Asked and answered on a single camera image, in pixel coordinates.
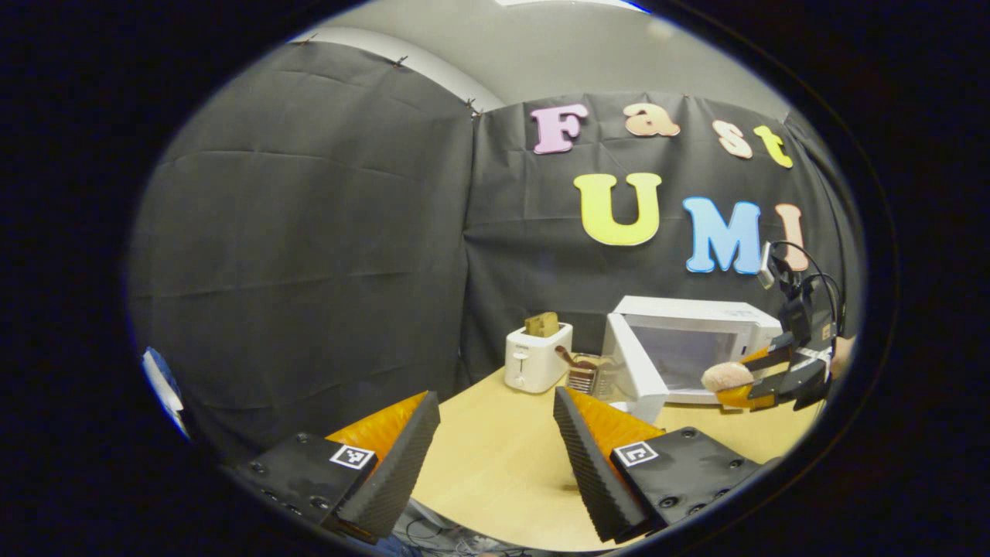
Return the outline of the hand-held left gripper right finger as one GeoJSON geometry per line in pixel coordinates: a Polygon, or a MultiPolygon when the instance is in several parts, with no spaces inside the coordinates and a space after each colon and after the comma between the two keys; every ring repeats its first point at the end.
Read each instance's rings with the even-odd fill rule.
{"type": "Polygon", "coordinates": [[[554,420],[601,542],[653,535],[761,469],[697,428],[668,432],[569,387],[555,389],[554,420]]]}

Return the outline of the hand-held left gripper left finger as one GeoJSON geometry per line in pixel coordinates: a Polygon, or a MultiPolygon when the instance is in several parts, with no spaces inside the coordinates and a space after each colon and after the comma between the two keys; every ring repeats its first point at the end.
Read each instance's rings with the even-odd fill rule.
{"type": "Polygon", "coordinates": [[[236,483],[294,521],[378,542],[409,504],[441,424],[438,395],[423,391],[333,434],[297,432],[236,466],[236,483]]]}

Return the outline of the breaded food patty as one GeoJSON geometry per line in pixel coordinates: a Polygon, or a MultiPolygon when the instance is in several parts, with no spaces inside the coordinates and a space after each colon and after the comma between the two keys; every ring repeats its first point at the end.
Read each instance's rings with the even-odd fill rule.
{"type": "Polygon", "coordinates": [[[749,385],[754,381],[752,371],[745,364],[739,362],[714,364],[714,366],[704,370],[701,377],[703,387],[714,394],[749,385]]]}

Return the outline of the white microwave oven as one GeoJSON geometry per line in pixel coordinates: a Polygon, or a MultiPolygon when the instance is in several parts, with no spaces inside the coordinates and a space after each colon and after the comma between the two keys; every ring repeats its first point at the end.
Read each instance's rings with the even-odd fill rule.
{"type": "Polygon", "coordinates": [[[777,318],[745,302],[625,296],[606,317],[604,399],[647,422],[666,403],[717,405],[704,371],[754,354],[781,332],[777,318]]]}

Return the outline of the white toaster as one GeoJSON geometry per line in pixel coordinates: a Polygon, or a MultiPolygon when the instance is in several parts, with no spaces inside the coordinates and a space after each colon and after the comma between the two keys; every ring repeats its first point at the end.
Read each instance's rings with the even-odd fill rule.
{"type": "Polygon", "coordinates": [[[573,325],[559,323],[551,337],[534,337],[525,328],[506,337],[504,383],[527,394],[544,394],[566,376],[569,364],[556,348],[572,349],[573,325]]]}

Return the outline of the black backdrop cloth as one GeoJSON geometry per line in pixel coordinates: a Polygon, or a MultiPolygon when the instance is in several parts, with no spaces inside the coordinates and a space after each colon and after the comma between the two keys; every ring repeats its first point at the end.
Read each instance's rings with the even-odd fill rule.
{"type": "Polygon", "coordinates": [[[153,170],[128,255],[139,348],[223,463],[502,366],[555,311],[598,353],[625,296],[775,314],[745,253],[787,237],[867,307],[859,219],[796,111],[611,87],[471,116],[441,84],[290,43],[220,89],[153,170]]]}

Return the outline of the white and blue sheet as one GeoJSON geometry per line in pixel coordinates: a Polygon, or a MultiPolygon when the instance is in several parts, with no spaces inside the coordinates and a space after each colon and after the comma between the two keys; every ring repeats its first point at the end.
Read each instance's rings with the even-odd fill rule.
{"type": "Polygon", "coordinates": [[[158,351],[152,347],[146,347],[142,354],[142,370],[145,372],[146,380],[151,385],[160,405],[166,415],[176,424],[176,428],[187,440],[191,440],[189,430],[186,427],[186,409],[183,404],[183,397],[180,388],[169,365],[158,351]]]}

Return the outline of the large ceiling light panel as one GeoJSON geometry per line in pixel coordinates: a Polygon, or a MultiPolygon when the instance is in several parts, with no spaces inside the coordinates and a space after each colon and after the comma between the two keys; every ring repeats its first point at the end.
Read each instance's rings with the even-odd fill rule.
{"type": "Polygon", "coordinates": [[[524,5],[594,5],[622,9],[637,13],[650,13],[640,5],[629,0],[493,0],[503,7],[516,7],[524,5]]]}

